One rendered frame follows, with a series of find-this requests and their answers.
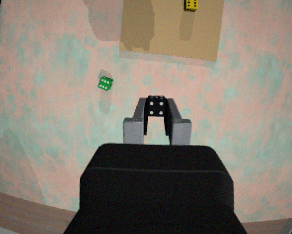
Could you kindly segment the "tan flat mat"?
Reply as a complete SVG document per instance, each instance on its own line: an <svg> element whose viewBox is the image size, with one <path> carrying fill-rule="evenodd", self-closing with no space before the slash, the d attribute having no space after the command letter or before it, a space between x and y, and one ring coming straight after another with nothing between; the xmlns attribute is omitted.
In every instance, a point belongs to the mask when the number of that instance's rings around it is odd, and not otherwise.
<svg viewBox="0 0 292 234"><path fill-rule="evenodd" d="M224 0L124 0L120 50L217 61Z"/></svg>

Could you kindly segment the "black die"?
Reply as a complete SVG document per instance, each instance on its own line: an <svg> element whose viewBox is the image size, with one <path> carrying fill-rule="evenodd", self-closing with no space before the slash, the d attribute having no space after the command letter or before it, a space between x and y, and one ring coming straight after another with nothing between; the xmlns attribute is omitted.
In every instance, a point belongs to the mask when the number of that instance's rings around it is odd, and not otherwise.
<svg viewBox="0 0 292 234"><path fill-rule="evenodd" d="M165 96L148 96L148 116L165 116Z"/></svg>

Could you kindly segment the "yellow die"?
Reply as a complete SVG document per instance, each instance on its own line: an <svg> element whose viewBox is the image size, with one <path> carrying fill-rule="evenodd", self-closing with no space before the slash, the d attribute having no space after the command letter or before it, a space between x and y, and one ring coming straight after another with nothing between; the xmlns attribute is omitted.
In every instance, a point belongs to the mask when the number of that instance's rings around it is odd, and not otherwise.
<svg viewBox="0 0 292 234"><path fill-rule="evenodd" d="M184 0L184 11L195 12L198 9L198 0Z"/></svg>

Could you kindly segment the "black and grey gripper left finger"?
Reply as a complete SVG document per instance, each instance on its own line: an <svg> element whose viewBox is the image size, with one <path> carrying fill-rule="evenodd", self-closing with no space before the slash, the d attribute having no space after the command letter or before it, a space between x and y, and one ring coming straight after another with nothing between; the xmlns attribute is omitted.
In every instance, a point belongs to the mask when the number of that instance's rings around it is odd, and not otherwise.
<svg viewBox="0 0 292 234"><path fill-rule="evenodd" d="M148 98L139 98L133 118L123 121L124 144L144 144L148 125Z"/></svg>

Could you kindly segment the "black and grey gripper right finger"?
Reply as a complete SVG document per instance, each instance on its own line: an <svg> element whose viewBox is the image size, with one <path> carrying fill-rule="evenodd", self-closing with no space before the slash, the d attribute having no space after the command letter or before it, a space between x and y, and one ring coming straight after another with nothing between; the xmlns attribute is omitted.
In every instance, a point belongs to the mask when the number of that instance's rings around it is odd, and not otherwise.
<svg viewBox="0 0 292 234"><path fill-rule="evenodd" d="M190 145L192 123L182 119L173 98L165 98L164 126L170 145Z"/></svg>

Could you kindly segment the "dark green die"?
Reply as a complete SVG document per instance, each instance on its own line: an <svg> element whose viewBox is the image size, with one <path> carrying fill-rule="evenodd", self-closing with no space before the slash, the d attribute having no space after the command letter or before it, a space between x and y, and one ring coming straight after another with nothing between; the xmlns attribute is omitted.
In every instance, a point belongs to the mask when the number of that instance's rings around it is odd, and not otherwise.
<svg viewBox="0 0 292 234"><path fill-rule="evenodd" d="M106 76L101 77L98 87L106 91L111 89L113 79L110 79Z"/></svg>

